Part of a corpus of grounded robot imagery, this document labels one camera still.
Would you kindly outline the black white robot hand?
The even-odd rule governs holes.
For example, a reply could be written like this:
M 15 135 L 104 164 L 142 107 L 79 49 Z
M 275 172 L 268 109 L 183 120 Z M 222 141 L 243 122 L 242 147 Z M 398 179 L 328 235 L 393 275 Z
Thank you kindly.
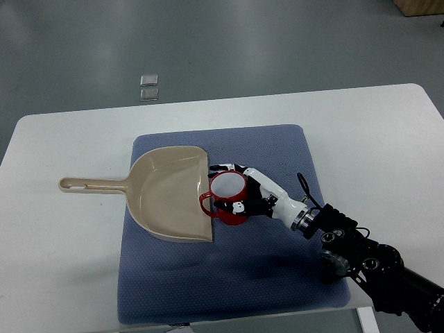
M 304 203 L 290 198 L 283 188 L 257 169 L 238 164 L 216 164 L 210 166 L 209 170 L 210 180 L 222 171 L 238 171 L 247 180 L 246 200 L 235 203 L 216 201 L 215 208 L 221 208 L 238 216 L 266 215 L 281 220 L 292 230 L 307 227 L 309 208 Z

